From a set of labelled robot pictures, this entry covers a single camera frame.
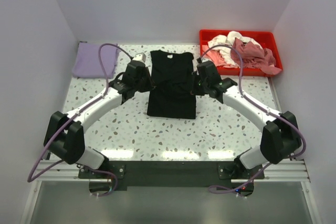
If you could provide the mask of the black t shirt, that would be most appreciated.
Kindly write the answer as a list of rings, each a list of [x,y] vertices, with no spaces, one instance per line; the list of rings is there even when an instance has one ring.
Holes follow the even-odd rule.
[[[193,54],[151,51],[151,77],[147,115],[173,119],[196,118],[196,96],[192,94]]]

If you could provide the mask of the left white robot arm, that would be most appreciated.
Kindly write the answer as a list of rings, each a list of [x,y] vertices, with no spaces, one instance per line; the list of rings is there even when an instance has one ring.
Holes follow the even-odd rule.
[[[85,132],[101,117],[134,97],[136,92],[153,88],[144,60],[128,63],[122,79],[108,82],[97,96],[67,113],[55,112],[49,121],[44,147],[67,164],[90,168],[97,178],[109,171],[109,159],[93,148],[86,147]]]

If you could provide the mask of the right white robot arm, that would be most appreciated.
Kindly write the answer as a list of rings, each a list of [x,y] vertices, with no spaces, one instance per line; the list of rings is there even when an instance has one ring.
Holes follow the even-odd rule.
[[[235,109],[262,133],[258,146],[244,151],[234,159],[232,171],[237,177],[246,178],[253,168],[266,162],[278,164],[301,148],[302,138],[294,114],[274,110],[243,91],[241,82],[221,78],[211,61],[197,65],[193,80],[195,95],[207,94]]]

